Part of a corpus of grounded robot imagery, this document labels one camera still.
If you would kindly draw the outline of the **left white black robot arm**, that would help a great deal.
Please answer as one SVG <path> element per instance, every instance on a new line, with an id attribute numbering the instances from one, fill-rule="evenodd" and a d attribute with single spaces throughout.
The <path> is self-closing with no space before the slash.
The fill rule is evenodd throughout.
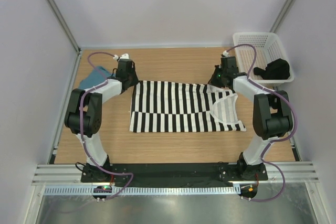
<path id="1" fill-rule="evenodd" d="M 114 75 L 88 89 L 74 89 L 71 92 L 65 115 L 65 126 L 80 139 L 87 156 L 87 168 L 93 169 L 93 176 L 106 182 L 113 176 L 132 176 L 131 173 L 114 173 L 110 168 L 109 156 L 102 147 L 99 130 L 102 123 L 102 106 L 113 97 L 139 82 L 135 63 L 131 59 L 119 59 Z"/>

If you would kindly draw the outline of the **teal tank top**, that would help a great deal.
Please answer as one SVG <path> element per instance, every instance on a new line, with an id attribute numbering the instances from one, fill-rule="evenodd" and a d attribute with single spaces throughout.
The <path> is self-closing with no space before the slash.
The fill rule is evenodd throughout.
<path id="1" fill-rule="evenodd" d="M 97 86 L 104 82 L 107 77 L 111 76 L 111 72 L 103 66 L 97 66 L 91 73 L 79 83 L 79 89 L 91 89 L 93 86 Z"/>

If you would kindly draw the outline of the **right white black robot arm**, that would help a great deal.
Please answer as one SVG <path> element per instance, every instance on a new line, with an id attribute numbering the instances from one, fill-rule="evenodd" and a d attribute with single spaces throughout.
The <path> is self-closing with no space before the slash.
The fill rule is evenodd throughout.
<path id="1" fill-rule="evenodd" d="M 229 88 L 253 102 L 253 129 L 255 135 L 247 149 L 239 156 L 236 177 L 241 180 L 265 178 L 264 156 L 272 144 L 293 129 L 293 119 L 288 95 L 274 91 L 252 81 L 247 74 L 239 72 L 236 58 L 222 56 L 215 66 L 209 84 Z"/>

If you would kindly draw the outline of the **black white striped tank top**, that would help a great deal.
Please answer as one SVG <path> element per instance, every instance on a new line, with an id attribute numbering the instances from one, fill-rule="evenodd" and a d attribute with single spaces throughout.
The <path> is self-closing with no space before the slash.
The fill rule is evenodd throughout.
<path id="1" fill-rule="evenodd" d="M 238 95 L 209 84 L 140 81 L 134 88 L 130 132 L 246 131 L 236 113 Z"/>

